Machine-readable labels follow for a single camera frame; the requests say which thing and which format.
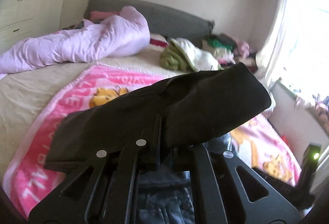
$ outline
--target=pink pillow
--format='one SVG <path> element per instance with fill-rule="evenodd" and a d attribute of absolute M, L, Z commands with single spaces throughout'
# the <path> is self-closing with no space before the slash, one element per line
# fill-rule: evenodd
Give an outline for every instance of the pink pillow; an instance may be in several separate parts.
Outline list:
<path fill-rule="evenodd" d="M 110 16 L 114 15 L 120 15 L 120 12 L 98 12 L 98 11 L 92 11 L 90 12 L 90 21 L 95 23 L 99 20 L 104 20 Z"/>
<path fill-rule="evenodd" d="M 150 44 L 155 45 L 155 46 L 160 46 L 163 48 L 168 46 L 168 43 L 167 43 L 165 37 L 161 36 L 159 34 L 151 34 Z"/>

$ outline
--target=red object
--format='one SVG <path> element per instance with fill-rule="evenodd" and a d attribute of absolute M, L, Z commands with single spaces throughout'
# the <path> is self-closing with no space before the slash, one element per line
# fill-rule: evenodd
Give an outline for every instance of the red object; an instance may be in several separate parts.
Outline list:
<path fill-rule="evenodd" d="M 257 65 L 252 65 L 250 67 L 247 66 L 251 73 L 255 73 L 258 70 Z"/>
<path fill-rule="evenodd" d="M 150 44 L 155 45 L 155 46 L 161 46 L 166 48 L 168 46 L 168 43 L 166 41 L 159 41 L 155 39 L 150 40 Z"/>
<path fill-rule="evenodd" d="M 282 135 L 282 136 L 281 136 L 281 139 L 286 143 L 286 145 L 287 145 L 287 146 L 289 147 L 289 149 L 291 150 L 291 144 L 290 144 L 290 142 L 289 142 L 287 136 L 286 136 L 286 135 Z"/>

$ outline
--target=drawer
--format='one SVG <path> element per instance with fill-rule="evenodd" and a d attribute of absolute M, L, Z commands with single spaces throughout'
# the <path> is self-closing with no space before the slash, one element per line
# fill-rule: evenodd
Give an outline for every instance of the drawer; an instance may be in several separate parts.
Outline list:
<path fill-rule="evenodd" d="M 0 29 L 0 54 L 7 51 L 16 42 L 31 37 L 34 20 L 18 22 Z"/>
<path fill-rule="evenodd" d="M 20 15 L 18 12 L 11 13 L 9 11 L 0 12 L 0 30 L 18 23 L 22 23 L 34 18 L 34 13 L 31 11 L 22 12 Z"/>

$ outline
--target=window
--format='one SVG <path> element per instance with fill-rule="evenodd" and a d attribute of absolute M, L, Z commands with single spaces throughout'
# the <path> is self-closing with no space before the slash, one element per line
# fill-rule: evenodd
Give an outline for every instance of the window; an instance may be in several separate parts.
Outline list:
<path fill-rule="evenodd" d="M 329 95 L 329 0 L 292 0 L 292 36 L 283 81 L 300 96 L 312 100 Z"/>

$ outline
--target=lavender comforter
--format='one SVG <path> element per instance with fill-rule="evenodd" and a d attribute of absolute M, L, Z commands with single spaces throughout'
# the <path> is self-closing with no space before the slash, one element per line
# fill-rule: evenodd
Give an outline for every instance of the lavender comforter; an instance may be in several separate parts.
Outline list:
<path fill-rule="evenodd" d="M 149 45 L 150 32 L 144 16 L 124 7 L 120 16 L 100 24 L 84 20 L 82 29 L 62 30 L 39 38 L 26 38 L 0 55 L 0 79 L 55 63 L 91 62 L 104 57 L 133 55 Z"/>

